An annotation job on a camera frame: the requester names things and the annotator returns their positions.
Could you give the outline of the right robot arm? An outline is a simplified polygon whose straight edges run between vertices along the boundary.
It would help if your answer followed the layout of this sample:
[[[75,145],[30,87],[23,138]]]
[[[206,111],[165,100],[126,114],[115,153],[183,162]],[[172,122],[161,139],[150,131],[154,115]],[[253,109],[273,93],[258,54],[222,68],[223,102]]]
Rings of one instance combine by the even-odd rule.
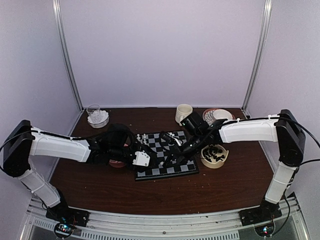
[[[170,153],[180,160],[192,157],[210,144],[252,141],[278,144],[279,164],[256,210],[259,220],[268,220],[276,212],[283,193],[304,158],[306,135],[292,112],[283,109],[279,114],[266,117],[220,119],[211,125],[208,125],[198,113],[192,112],[181,124],[192,136],[182,145],[168,133],[160,133],[160,138],[173,146]]]

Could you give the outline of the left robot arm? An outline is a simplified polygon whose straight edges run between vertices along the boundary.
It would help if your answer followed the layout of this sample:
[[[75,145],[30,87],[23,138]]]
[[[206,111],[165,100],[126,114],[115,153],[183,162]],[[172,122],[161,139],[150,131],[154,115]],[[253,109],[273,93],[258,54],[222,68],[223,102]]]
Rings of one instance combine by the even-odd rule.
[[[133,168],[153,167],[157,154],[140,143],[123,124],[112,124],[107,131],[90,137],[71,137],[46,132],[22,120],[5,140],[1,170],[18,178],[38,196],[53,218],[61,222],[76,214],[68,206],[62,192],[48,183],[35,169],[31,156],[48,156],[92,165],[108,164],[111,160]]]

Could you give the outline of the black white chess board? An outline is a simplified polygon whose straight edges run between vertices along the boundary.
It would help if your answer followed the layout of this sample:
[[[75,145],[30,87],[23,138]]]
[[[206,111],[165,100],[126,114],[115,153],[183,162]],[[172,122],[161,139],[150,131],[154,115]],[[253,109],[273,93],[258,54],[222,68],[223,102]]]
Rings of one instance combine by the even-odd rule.
[[[199,168],[194,158],[178,163],[169,152],[175,145],[161,138],[159,133],[138,133],[136,139],[142,144],[149,146],[157,154],[157,165],[137,170],[135,172],[136,181],[172,178],[199,173]]]

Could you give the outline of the black chess pieces pile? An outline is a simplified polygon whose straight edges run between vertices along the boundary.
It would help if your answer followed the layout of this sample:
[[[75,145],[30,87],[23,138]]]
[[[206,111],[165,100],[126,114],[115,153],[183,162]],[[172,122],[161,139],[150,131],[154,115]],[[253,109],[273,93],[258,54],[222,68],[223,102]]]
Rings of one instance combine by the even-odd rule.
[[[202,151],[202,155],[204,159],[210,163],[223,161],[225,159],[225,155],[223,154],[223,150],[216,146],[209,146]]]

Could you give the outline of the cream bowl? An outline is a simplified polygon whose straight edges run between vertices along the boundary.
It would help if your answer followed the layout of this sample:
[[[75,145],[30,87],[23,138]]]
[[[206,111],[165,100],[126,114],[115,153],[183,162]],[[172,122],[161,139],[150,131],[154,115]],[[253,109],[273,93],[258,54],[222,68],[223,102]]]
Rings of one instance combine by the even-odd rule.
[[[218,169],[224,165],[228,155],[229,150],[226,150],[222,145],[210,144],[201,150],[200,160],[207,168]]]

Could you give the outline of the pink bowl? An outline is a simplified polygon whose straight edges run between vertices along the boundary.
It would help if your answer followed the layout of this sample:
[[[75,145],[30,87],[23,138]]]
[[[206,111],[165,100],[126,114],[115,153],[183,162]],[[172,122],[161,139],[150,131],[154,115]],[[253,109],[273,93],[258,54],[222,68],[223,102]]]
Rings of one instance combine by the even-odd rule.
[[[108,164],[113,168],[123,168],[127,166],[125,162],[117,161],[113,159],[110,159]]]

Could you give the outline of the cream ribbed mug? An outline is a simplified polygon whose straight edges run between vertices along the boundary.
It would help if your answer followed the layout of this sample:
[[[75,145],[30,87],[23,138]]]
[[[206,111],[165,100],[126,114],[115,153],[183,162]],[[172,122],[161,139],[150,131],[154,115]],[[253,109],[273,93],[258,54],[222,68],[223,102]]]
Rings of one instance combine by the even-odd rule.
[[[176,108],[175,121],[181,126],[181,121],[193,112],[193,107],[189,104],[180,104]]]

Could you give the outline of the patterned saucer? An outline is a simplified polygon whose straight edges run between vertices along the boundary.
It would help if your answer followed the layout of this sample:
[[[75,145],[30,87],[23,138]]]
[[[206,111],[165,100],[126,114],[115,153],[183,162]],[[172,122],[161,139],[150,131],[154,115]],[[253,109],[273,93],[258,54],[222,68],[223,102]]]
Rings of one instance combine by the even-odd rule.
[[[225,109],[209,108],[203,112],[202,118],[205,122],[211,125],[216,120],[222,120],[222,119],[232,120],[234,119],[234,116]]]

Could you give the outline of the clear glass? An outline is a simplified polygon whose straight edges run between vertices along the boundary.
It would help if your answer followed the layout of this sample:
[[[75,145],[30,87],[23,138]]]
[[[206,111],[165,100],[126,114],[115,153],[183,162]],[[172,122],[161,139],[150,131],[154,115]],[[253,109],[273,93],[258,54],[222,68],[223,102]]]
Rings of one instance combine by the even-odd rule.
[[[100,121],[100,119],[101,119],[100,106],[98,104],[92,104],[92,105],[88,106],[86,109],[86,112],[93,122]]]

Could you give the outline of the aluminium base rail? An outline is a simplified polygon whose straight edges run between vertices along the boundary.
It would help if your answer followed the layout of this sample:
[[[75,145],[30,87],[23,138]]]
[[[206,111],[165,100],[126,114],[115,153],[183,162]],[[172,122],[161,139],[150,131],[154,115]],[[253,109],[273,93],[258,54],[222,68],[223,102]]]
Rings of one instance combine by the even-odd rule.
[[[311,240],[298,200],[287,197],[290,215],[276,235],[261,237],[255,227],[268,222],[243,225],[243,209],[180,215],[134,215],[87,210],[85,227],[77,226],[66,240]],[[57,221],[32,197],[18,240],[60,240],[54,233]]]

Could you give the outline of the right aluminium frame post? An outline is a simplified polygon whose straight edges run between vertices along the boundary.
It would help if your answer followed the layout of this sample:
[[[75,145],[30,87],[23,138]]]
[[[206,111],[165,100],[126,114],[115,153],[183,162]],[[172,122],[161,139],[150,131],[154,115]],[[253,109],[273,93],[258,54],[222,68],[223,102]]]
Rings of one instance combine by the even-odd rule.
[[[249,78],[248,87],[247,87],[244,101],[241,107],[245,115],[249,115],[248,113],[249,103],[254,91],[256,80],[258,78],[259,69],[261,66],[262,58],[263,58],[264,48],[268,38],[268,32],[269,32],[270,21],[272,16],[272,8],[273,8],[273,1],[265,0],[264,6],[263,6],[262,18],[261,18],[261,26],[260,26],[258,43],[257,43],[257,49],[256,49],[254,61],[253,61],[253,66],[252,66],[252,71]]]

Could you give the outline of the aluminium frame post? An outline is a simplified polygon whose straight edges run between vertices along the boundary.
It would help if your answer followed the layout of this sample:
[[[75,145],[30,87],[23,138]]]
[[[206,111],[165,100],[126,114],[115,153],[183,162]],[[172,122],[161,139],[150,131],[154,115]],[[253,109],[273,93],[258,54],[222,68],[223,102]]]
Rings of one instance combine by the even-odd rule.
[[[247,87],[244,101],[241,107],[245,115],[249,115],[248,113],[249,103],[254,91],[256,80],[258,78],[259,69],[261,66],[262,58],[263,58],[264,48],[268,38],[268,32],[269,32],[270,21],[272,16],[272,8],[273,8],[273,1],[265,0],[264,6],[263,6],[262,18],[261,18],[261,26],[260,26],[258,43],[257,43],[257,49],[256,49],[254,61],[253,61],[253,66],[252,66],[252,71],[249,78],[248,87]]]
[[[73,97],[75,99],[77,108],[80,112],[82,112],[84,107],[83,107],[81,97],[79,94],[79,90],[78,90],[78,87],[76,84],[76,80],[75,80],[75,76],[74,76],[74,72],[73,72],[73,68],[72,68],[72,63],[71,63],[71,59],[70,59],[70,55],[69,55],[69,51],[68,51],[60,1],[53,0],[52,6],[53,6],[53,14],[55,17],[55,22],[56,22],[58,35],[59,35],[62,56],[63,56],[63,61],[64,61],[64,66],[66,69],[67,77],[68,77],[68,80],[70,83],[71,91],[72,91]]]

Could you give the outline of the left aluminium frame post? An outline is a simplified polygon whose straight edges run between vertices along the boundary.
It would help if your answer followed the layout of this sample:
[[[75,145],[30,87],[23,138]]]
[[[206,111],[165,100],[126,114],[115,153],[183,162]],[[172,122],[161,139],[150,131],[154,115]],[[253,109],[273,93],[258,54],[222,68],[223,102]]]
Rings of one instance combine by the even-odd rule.
[[[74,76],[74,72],[73,72],[73,68],[72,68],[72,63],[71,63],[71,59],[70,59],[70,55],[69,55],[69,51],[68,51],[60,1],[53,0],[52,6],[53,6],[53,14],[55,17],[55,22],[56,22],[58,35],[59,35],[62,56],[63,56],[63,61],[64,61],[64,66],[66,69],[67,77],[68,77],[68,80],[70,83],[71,91],[72,91],[73,97],[75,99],[77,108],[80,112],[82,112],[84,107],[83,107],[81,97],[79,94],[79,90],[78,90],[78,87],[76,84],[76,80],[75,80],[75,76]]]

